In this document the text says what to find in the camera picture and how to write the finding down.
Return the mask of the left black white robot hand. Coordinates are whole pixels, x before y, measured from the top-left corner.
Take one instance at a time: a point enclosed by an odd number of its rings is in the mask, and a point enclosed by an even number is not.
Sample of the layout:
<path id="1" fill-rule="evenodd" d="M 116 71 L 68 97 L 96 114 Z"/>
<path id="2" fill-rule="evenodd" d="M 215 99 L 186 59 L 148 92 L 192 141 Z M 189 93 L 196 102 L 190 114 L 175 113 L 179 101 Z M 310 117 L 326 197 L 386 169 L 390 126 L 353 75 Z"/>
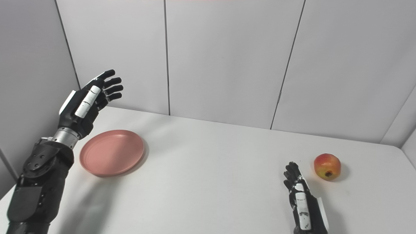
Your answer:
<path id="1" fill-rule="evenodd" d="M 82 89 L 72 91 L 59 111 L 58 129 L 69 129 L 77 139 L 89 135 L 99 111 L 122 97 L 122 79 L 115 70 L 104 71 Z"/>

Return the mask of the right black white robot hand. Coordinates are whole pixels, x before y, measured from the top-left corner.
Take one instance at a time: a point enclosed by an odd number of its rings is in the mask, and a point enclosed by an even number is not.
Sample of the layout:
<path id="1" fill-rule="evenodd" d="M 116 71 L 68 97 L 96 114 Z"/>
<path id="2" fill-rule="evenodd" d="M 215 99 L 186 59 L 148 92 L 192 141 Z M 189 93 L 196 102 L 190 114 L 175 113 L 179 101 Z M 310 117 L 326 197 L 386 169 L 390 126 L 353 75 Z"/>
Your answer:
<path id="1" fill-rule="evenodd" d="M 284 185 L 289 192 L 295 222 L 293 233 L 327 234 L 329 224 L 321 198 L 311 194 L 297 163 L 289 162 L 285 169 Z"/>

